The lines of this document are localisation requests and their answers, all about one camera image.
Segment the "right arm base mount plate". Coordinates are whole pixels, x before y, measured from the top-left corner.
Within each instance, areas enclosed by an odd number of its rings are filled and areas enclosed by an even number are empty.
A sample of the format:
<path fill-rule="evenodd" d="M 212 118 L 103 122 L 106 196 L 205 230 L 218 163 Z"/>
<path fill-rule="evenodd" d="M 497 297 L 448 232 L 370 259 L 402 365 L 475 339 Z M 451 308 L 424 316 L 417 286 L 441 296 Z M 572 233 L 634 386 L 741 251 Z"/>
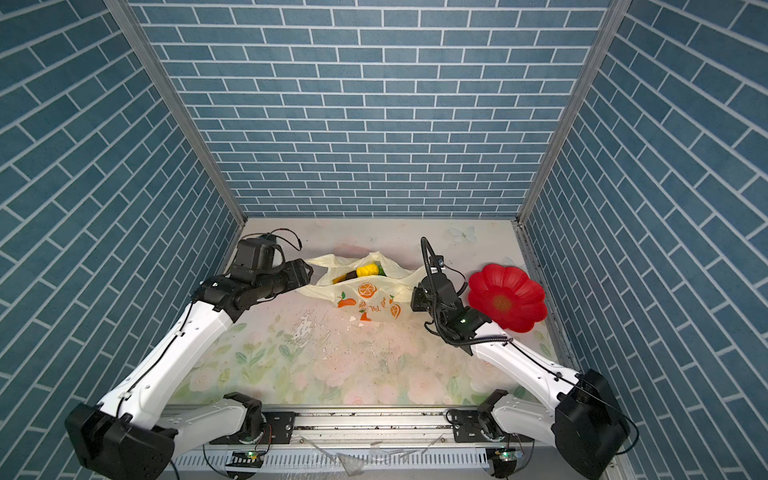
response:
<path fill-rule="evenodd" d="M 518 443 L 532 438 L 516 433 L 506 433 L 495 423 L 489 413 L 471 409 L 447 409 L 444 418 L 448 422 L 456 443 Z"/>

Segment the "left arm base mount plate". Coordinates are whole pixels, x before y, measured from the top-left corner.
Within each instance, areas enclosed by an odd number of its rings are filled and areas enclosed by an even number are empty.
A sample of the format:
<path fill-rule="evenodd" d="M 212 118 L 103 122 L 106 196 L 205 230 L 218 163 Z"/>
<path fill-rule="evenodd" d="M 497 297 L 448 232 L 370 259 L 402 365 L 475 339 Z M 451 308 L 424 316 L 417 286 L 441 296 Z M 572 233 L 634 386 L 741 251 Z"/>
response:
<path fill-rule="evenodd" d="M 297 414 L 293 411 L 267 411 L 262 413 L 257 434 L 246 437 L 244 433 L 222 436 L 210 441 L 211 445 L 287 445 L 291 442 Z"/>

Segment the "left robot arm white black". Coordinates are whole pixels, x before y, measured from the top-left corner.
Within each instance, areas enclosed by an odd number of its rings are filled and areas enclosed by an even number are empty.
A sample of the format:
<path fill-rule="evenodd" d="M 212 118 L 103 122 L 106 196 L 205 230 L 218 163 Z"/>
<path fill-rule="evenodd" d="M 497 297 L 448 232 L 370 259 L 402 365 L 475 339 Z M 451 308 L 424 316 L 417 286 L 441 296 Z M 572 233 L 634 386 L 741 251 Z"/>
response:
<path fill-rule="evenodd" d="M 206 350 L 243 313 L 308 285 L 312 275 L 312 267 L 296 259 L 242 278 L 205 280 L 132 373 L 95 404 L 79 404 L 69 413 L 65 428 L 80 465 L 109 479 L 155 479 L 178 456 L 212 440 L 262 439 L 262 404 L 242 393 L 228 393 L 178 417 L 163 412 Z"/>

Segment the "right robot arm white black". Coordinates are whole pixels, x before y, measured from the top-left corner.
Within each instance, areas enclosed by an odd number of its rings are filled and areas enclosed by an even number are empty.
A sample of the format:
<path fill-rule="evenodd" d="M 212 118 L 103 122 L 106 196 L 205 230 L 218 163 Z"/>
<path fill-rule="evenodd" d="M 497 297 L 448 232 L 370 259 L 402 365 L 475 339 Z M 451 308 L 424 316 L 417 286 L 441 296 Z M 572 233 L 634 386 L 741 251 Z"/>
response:
<path fill-rule="evenodd" d="M 634 429 L 608 381 L 597 371 L 577 372 L 513 339 L 485 314 L 463 304 L 452 282 L 435 267 L 415 287 L 411 307 L 426 312 L 445 343 L 497 368 L 536 398 L 531 404 L 495 390 L 478 408 L 490 440 L 521 434 L 554 446 L 580 475 L 598 479 Z"/>

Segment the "yellowish plastic fruit-print bag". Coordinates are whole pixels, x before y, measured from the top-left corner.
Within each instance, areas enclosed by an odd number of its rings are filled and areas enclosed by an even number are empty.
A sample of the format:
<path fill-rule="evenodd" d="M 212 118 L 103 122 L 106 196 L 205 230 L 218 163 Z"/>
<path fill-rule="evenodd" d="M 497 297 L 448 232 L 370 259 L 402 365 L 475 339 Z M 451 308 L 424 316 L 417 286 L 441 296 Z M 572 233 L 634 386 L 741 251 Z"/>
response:
<path fill-rule="evenodd" d="M 372 262 L 383 267 L 384 275 L 332 283 L 334 278 Z M 300 288 L 299 292 L 306 297 L 329 302 L 362 322 L 401 322 L 409 319 L 412 316 L 412 291 L 426 276 L 423 267 L 405 269 L 378 251 L 360 259 L 328 254 L 308 259 L 306 263 L 312 267 L 323 267 L 326 272 L 316 282 Z"/>

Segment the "red flower-shaped plastic plate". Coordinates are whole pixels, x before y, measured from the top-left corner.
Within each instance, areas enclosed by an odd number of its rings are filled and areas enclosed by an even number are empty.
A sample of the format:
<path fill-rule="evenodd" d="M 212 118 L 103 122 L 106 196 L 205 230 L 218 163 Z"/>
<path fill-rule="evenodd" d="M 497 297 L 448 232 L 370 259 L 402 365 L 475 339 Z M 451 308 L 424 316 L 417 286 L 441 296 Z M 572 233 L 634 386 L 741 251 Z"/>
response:
<path fill-rule="evenodd" d="M 470 306 L 503 329 L 527 333 L 548 316 L 543 287 L 518 267 L 488 264 L 468 285 Z"/>

